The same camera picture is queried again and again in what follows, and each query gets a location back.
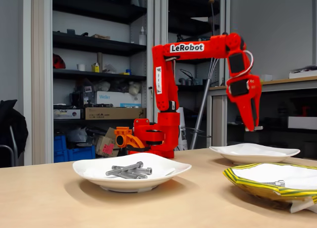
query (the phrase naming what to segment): metal bolt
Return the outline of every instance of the metal bolt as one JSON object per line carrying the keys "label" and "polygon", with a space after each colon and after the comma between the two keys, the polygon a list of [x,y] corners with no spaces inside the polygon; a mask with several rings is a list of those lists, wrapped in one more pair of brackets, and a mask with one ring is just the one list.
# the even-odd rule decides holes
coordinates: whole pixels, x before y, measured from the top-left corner
{"label": "metal bolt", "polygon": [[133,171],[138,172],[138,173],[142,173],[142,174],[146,174],[146,175],[151,175],[152,174],[152,168],[146,168],[146,169],[133,169]]}
{"label": "metal bolt", "polygon": [[280,187],[285,187],[285,181],[284,180],[278,180],[276,182],[263,182],[264,184],[269,184],[269,185],[275,185],[275,186],[280,186]]}
{"label": "metal bolt", "polygon": [[[119,168],[122,168],[122,166],[116,166],[116,165],[113,165],[112,169],[115,170],[115,169],[119,169]],[[152,174],[152,168],[139,168],[139,169],[133,169],[133,170],[130,170],[130,171],[133,171],[133,172],[138,172],[138,173],[142,173],[142,174],[146,174],[146,175],[151,175]]]}
{"label": "metal bolt", "polygon": [[136,175],[136,176],[139,176],[139,177],[141,177],[141,178],[143,178],[143,179],[147,179],[147,178],[148,178],[148,176],[142,175],[142,174],[140,174],[140,173],[138,173],[138,172],[134,172],[133,170],[128,170],[128,171],[126,171],[125,173],[128,173],[128,174],[130,174],[130,175]]}
{"label": "metal bolt", "polygon": [[129,166],[125,166],[125,167],[122,167],[122,168],[115,169],[115,170],[107,171],[106,175],[109,176],[109,175],[119,174],[119,173],[127,171],[127,170],[132,170],[132,169],[142,168],[142,167],[143,167],[143,162],[139,161],[139,162],[137,162],[134,165],[129,165]]}
{"label": "metal bolt", "polygon": [[124,179],[128,179],[128,180],[140,180],[140,179],[142,179],[141,176],[132,175],[132,174],[129,174],[127,172],[121,172],[121,173],[115,174],[115,175],[118,177],[124,178]]}

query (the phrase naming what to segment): bottle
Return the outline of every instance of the bottle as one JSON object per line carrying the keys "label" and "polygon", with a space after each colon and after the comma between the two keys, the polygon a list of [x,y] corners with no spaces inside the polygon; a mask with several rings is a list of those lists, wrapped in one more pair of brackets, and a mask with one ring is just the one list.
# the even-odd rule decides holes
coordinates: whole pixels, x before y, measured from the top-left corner
{"label": "bottle", "polygon": [[142,26],[140,35],[139,35],[139,45],[146,45],[147,44],[147,35],[145,34],[144,28]]}

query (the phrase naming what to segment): red robot arm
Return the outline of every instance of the red robot arm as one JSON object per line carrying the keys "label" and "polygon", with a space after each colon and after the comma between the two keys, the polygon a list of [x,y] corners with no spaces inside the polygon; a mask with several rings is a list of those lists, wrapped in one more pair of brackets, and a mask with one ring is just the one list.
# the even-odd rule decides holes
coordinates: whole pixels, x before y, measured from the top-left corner
{"label": "red robot arm", "polygon": [[[230,79],[227,81],[228,98],[235,102],[242,121],[250,131],[259,124],[261,83],[258,76],[250,74],[250,63],[246,45],[238,34],[213,36],[209,41],[181,42],[153,47],[154,88],[156,94],[158,123],[150,125],[148,119],[134,121],[134,136],[143,143],[142,150],[131,148],[130,153],[150,152],[167,158],[174,157],[178,145],[179,107],[174,79],[175,60],[199,58],[227,58]],[[256,118],[253,118],[251,100],[254,99]]]}

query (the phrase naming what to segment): striped plate rim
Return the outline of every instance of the striped plate rim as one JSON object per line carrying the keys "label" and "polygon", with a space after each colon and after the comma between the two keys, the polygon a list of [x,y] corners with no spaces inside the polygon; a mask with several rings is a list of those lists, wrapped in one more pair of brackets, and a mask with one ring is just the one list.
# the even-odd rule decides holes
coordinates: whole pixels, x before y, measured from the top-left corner
{"label": "striped plate rim", "polygon": [[250,164],[250,165],[238,165],[235,167],[230,167],[226,170],[223,171],[223,174],[234,184],[243,184],[243,185],[248,185],[252,187],[262,187],[262,188],[268,188],[271,190],[274,190],[276,192],[279,192],[281,196],[283,197],[307,197],[310,196],[312,197],[312,200],[314,204],[317,204],[317,190],[303,190],[303,189],[291,189],[291,188],[286,188],[286,187],[279,187],[275,185],[268,185],[264,183],[260,183],[257,181],[253,180],[248,180],[246,178],[239,177],[235,175],[232,169],[248,169],[252,168],[258,165],[262,164],[273,164],[273,165],[290,165],[290,166],[295,166],[295,167],[302,167],[302,168],[307,168],[307,169],[313,169],[317,170],[317,167],[314,166],[305,166],[305,165],[292,165],[292,164],[278,164],[278,163],[258,163],[258,164]]}

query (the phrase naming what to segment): countertop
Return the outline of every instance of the countertop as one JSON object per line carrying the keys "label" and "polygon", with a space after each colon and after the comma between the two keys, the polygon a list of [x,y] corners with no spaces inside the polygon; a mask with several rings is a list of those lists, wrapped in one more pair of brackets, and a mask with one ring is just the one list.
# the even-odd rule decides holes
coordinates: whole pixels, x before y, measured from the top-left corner
{"label": "countertop", "polygon": [[[0,169],[2,228],[313,228],[317,214],[276,210],[222,174],[209,149],[179,151],[189,171],[144,193],[117,193],[80,178],[72,162]],[[317,166],[317,161],[286,162]]]}
{"label": "countertop", "polygon": [[[316,89],[317,76],[261,82],[262,92]],[[209,95],[225,95],[226,86],[210,87]]]}

